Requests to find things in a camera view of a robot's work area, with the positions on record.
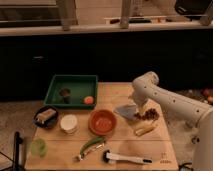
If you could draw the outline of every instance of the cabinet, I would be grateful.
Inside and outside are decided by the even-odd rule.
[[[54,74],[131,82],[153,70],[169,90],[211,87],[212,35],[201,29],[0,37],[0,100],[44,99]]]

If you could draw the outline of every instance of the white container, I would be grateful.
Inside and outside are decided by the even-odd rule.
[[[60,121],[61,129],[68,134],[72,134],[77,130],[77,124],[78,120],[73,114],[65,115]]]

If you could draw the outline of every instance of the wooden tabletop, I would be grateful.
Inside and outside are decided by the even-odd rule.
[[[133,104],[132,100],[128,98],[132,91],[130,83],[99,83],[95,109],[113,111],[115,107]],[[25,168],[27,170],[178,170],[160,105],[149,100],[148,106],[155,108],[160,115],[156,129],[137,137],[133,132],[137,126],[140,126],[140,123],[126,120],[119,114],[115,114],[117,126],[114,133],[107,137],[106,145],[92,152],[80,162],[74,158],[79,154],[81,147],[95,137],[88,129],[91,110],[59,110],[59,121],[66,114],[76,115],[78,119],[77,131],[73,135],[66,134],[60,130],[59,122],[51,130],[37,128],[35,139],[44,139],[48,151],[44,157],[29,153]],[[130,162],[105,163],[102,160],[102,155],[107,149],[113,153],[128,156],[148,157],[153,160],[153,163],[149,165]]]

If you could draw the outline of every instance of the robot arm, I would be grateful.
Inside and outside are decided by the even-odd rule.
[[[162,89],[157,86],[158,82],[158,76],[154,72],[136,78],[132,83],[132,97],[135,103],[140,106],[147,98],[153,99],[196,127],[212,111],[211,105]]]
[[[143,105],[147,98],[174,111],[183,119],[198,127],[197,144],[193,156],[194,171],[213,170],[213,107],[157,86],[157,74],[148,72],[133,83],[132,98],[137,105]]]

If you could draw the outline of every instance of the white brush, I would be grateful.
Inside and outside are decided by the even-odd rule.
[[[142,157],[135,157],[135,156],[124,156],[120,154],[115,154],[115,153],[106,153],[106,158],[109,160],[122,160],[122,161],[130,161],[133,163],[139,163],[139,164],[150,164],[152,163],[152,160],[150,159],[145,159]]]

